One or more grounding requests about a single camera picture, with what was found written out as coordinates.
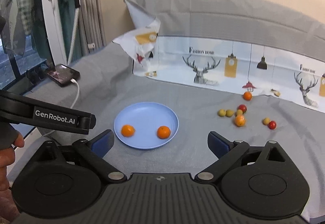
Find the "person left hand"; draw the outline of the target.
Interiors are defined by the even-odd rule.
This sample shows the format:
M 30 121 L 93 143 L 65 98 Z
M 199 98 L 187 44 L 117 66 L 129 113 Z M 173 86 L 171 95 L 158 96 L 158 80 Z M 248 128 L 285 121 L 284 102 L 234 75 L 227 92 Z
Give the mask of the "person left hand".
M 18 132 L 18 136 L 16 140 L 14 141 L 13 145 L 18 148 L 23 148 L 25 145 L 24 138 Z M 9 181 L 7 179 L 7 166 L 11 165 L 15 161 L 15 151 L 13 147 L 11 146 L 10 148 L 3 149 L 1 150 L 1 155 L 0 155 L 0 165 L 1 165 L 1 170 L 0 170 L 0 188 L 1 191 L 5 191 L 9 188 Z

